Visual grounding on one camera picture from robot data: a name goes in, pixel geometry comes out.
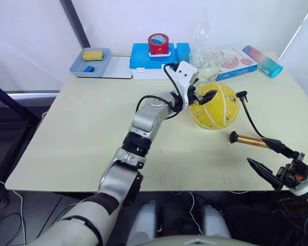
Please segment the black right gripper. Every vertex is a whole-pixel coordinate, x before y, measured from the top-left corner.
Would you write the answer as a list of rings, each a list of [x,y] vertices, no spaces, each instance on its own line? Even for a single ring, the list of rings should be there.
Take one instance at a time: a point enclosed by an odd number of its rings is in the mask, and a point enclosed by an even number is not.
[[[281,167],[275,176],[269,168],[251,158],[247,158],[249,165],[255,172],[266,180],[276,192],[280,192],[285,185],[288,188],[295,188],[306,181],[308,176],[308,165],[303,163],[304,153],[293,151],[281,141],[271,138],[263,138],[263,142],[276,153],[282,154],[287,158],[295,158],[285,167]]]

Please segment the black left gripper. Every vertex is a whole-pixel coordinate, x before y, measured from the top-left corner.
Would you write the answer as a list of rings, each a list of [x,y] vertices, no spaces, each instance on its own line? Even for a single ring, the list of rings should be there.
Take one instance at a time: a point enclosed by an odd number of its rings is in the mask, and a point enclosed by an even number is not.
[[[192,105],[195,101],[198,102],[199,105],[204,105],[212,100],[212,98],[217,94],[217,90],[210,90],[205,93],[205,97],[202,97],[196,92],[196,87],[189,86],[188,88],[188,104]]]

